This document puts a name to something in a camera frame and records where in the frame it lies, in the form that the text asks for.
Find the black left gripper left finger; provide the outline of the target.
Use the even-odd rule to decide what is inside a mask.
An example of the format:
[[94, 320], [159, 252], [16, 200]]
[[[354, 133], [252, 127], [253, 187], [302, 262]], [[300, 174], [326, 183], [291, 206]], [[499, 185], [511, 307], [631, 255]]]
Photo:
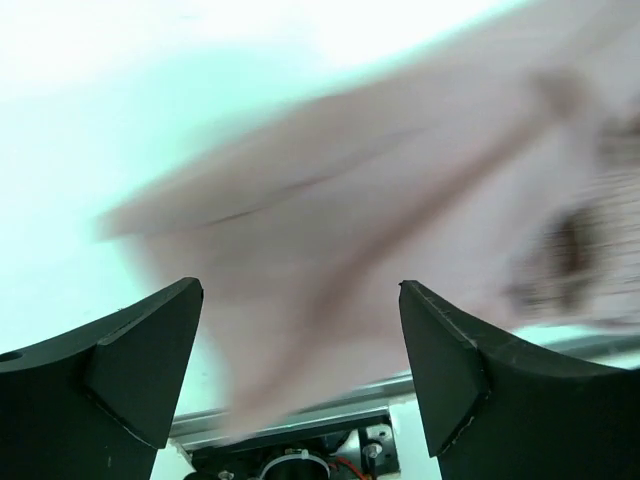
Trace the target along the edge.
[[1, 356], [4, 479], [147, 479], [166, 446], [203, 288], [183, 278]]

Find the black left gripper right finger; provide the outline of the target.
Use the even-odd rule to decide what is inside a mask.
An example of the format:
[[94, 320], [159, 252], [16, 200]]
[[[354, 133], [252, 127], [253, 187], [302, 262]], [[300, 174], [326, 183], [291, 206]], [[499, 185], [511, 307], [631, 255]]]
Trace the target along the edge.
[[525, 341], [416, 281], [399, 309], [429, 454], [450, 480], [635, 479], [639, 374]]

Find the pink trousers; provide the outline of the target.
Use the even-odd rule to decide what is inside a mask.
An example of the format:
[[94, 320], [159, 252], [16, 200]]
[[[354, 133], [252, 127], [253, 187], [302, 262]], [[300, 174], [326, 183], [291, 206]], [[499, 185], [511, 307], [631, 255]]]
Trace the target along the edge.
[[507, 329], [633, 328], [638, 96], [637, 2], [535, 1], [280, 114], [101, 225], [155, 281], [201, 281], [239, 439], [405, 370], [405, 280]]

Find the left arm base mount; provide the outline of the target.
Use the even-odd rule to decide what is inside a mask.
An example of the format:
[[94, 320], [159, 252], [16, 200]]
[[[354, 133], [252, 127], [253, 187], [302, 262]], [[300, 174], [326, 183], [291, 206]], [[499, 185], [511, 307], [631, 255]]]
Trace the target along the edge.
[[191, 461], [198, 479], [397, 479], [401, 472], [386, 417], [203, 447]]

